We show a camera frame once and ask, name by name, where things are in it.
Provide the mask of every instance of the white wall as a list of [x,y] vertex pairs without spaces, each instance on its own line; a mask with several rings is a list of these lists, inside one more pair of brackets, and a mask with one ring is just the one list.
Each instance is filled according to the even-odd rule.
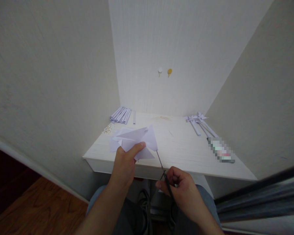
[[206,116],[259,180],[294,166],[294,1],[273,2]]
[[255,183],[254,181],[234,180],[214,176],[205,176],[205,178],[215,199]]
[[206,113],[271,3],[109,0],[121,105]]
[[85,198],[120,105],[108,1],[0,1],[0,139]]

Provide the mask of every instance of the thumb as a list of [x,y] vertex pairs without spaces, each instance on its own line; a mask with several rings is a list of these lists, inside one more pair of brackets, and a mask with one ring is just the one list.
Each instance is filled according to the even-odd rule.
[[129,151],[126,152],[127,157],[134,158],[138,152],[142,151],[143,148],[146,147],[145,142],[140,142],[135,144]]
[[[156,187],[157,189],[160,189],[162,192],[164,192],[167,196],[170,196],[167,184],[165,181],[157,181],[156,183]],[[171,191],[173,193],[173,197],[175,197],[175,193],[176,193],[176,188],[173,187],[172,185],[170,185]]]

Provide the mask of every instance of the desk surface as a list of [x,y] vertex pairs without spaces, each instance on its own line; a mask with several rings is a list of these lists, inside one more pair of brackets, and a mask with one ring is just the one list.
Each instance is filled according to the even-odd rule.
[[[122,127],[139,129],[152,124],[158,144],[158,153],[164,168],[169,169],[175,166],[195,174],[257,180],[236,155],[232,156],[236,161],[233,164],[219,162],[210,149],[207,137],[200,126],[198,130],[202,135],[197,136],[192,125],[187,123],[183,117],[136,113],[136,124],[134,125],[133,116],[134,112],[131,113],[127,125],[115,123],[109,135],[102,133],[83,157],[114,162],[115,152],[109,150],[109,138],[114,135],[114,131]],[[157,153],[152,150],[151,153],[154,159],[141,159],[136,164],[160,168]]]

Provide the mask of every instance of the scissors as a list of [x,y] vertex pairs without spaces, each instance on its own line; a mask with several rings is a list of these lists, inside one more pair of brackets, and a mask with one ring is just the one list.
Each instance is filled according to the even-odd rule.
[[163,166],[162,166],[162,163],[161,163],[161,160],[160,160],[160,157],[159,157],[158,151],[156,151],[156,152],[157,152],[157,155],[158,155],[158,158],[159,158],[160,164],[161,164],[161,168],[162,168],[162,170],[163,170],[163,176],[164,176],[165,182],[166,182],[166,184],[167,184],[167,188],[168,188],[168,190],[169,190],[170,196],[171,196],[172,200],[175,202],[174,197],[173,197],[173,193],[172,193],[172,191],[171,191],[170,183],[169,183],[169,180],[168,180],[167,175],[166,175],[166,171],[163,169]]

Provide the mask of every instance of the scissor handle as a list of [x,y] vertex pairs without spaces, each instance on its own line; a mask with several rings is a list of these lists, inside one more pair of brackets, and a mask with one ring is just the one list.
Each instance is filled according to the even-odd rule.
[[173,193],[172,193],[172,190],[171,190],[171,187],[170,187],[169,180],[168,180],[168,178],[167,178],[167,176],[166,176],[166,173],[163,172],[163,175],[164,175],[164,179],[165,179],[165,182],[166,182],[166,184],[167,184],[167,188],[168,188],[168,190],[169,190],[170,196],[171,196],[172,200],[175,202],[174,197],[173,197]]

